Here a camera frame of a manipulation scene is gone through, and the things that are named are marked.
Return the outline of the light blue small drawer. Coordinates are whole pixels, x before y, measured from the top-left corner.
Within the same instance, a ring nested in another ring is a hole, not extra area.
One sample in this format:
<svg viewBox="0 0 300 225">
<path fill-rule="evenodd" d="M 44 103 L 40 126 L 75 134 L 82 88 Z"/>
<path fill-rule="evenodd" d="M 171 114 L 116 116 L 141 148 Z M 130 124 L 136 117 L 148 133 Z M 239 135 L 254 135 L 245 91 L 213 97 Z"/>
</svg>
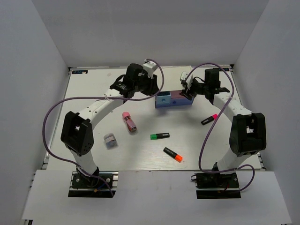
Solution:
<svg viewBox="0 0 300 225">
<path fill-rule="evenodd" d="M 171 92 L 162 91 L 155 96 L 155 108 L 168 107 L 171 102 Z"/>
</svg>

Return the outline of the white mini drawer cabinet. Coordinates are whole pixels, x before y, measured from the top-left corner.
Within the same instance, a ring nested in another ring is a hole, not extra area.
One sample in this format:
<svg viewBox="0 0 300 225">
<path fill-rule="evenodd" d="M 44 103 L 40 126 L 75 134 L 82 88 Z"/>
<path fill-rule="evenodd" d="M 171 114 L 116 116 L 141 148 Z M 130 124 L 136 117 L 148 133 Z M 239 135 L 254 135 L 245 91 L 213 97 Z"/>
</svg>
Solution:
<svg viewBox="0 0 300 225">
<path fill-rule="evenodd" d="M 161 91 L 182 90 L 180 77 L 183 72 L 190 72 L 191 66 L 175 66 L 175 67 L 162 67 L 164 73 L 164 85 Z"/>
</svg>

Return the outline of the clear jar of paper clips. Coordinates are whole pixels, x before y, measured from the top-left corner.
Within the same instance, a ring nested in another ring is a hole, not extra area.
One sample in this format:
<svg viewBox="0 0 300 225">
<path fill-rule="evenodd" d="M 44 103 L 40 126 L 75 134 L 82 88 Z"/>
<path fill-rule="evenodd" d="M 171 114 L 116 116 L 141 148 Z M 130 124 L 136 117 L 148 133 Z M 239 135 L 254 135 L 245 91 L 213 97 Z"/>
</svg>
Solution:
<svg viewBox="0 0 300 225">
<path fill-rule="evenodd" d="M 112 149 L 118 145 L 117 140 L 113 133 L 106 134 L 104 136 L 104 142 L 105 142 L 107 149 Z"/>
</svg>

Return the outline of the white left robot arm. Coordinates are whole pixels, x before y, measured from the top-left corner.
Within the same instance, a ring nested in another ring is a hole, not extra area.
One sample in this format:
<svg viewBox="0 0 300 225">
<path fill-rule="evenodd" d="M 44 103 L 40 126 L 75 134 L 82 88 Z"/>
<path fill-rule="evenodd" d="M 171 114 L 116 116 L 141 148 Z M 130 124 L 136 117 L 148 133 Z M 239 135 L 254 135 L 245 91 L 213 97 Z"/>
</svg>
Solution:
<svg viewBox="0 0 300 225">
<path fill-rule="evenodd" d="M 88 187 L 94 187 L 99 182 L 99 169 L 91 153 L 94 144 L 93 129 L 135 93 L 141 92 L 146 96 L 156 94 L 159 91 L 157 76 L 154 74 L 157 68 L 158 65 L 153 61 L 147 61 L 143 65 L 130 64 L 126 73 L 115 80 L 102 100 L 95 101 L 79 112 L 70 111 L 66 114 L 60 139 L 74 156 L 76 168 Z"/>
</svg>

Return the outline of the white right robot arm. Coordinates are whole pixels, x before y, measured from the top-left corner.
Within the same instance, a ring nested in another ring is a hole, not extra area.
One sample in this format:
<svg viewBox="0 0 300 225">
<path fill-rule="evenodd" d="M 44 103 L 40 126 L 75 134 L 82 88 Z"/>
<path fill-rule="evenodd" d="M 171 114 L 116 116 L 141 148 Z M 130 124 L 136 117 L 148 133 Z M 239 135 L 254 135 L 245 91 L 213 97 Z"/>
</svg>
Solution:
<svg viewBox="0 0 300 225">
<path fill-rule="evenodd" d="M 189 100 L 197 95 L 205 96 L 232 123 L 229 150 L 212 168 L 217 171 L 212 174 L 212 183 L 222 187 L 229 181 L 228 174 L 239 168 L 247 158 L 266 148 L 267 138 L 265 116 L 245 108 L 231 91 L 221 87 L 219 72 L 218 68 L 206 69 L 202 82 L 183 72 L 180 81 L 184 87 L 182 96 Z"/>
</svg>

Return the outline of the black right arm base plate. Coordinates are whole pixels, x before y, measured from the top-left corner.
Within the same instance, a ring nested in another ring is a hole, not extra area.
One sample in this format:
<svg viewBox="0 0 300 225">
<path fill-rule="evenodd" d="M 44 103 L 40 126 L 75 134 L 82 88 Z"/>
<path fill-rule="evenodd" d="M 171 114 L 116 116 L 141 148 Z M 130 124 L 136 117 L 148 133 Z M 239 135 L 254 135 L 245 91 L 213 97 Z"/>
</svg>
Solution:
<svg viewBox="0 0 300 225">
<path fill-rule="evenodd" d="M 195 173 L 191 181 L 196 185 L 197 199 L 240 199 L 237 174 Z"/>
</svg>

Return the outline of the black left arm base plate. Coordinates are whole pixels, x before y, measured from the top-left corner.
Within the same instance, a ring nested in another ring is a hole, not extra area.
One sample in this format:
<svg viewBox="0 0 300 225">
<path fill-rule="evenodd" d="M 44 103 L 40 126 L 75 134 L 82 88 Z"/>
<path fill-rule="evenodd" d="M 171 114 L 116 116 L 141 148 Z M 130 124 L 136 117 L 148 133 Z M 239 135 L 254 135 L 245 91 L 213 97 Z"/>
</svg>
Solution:
<svg viewBox="0 0 300 225">
<path fill-rule="evenodd" d="M 115 194 L 118 185 L 118 172 L 100 172 L 99 177 L 104 179 Z M 68 191 L 68 197 L 77 198 L 113 198 L 109 188 L 102 180 L 88 182 L 78 172 L 73 171 Z"/>
</svg>

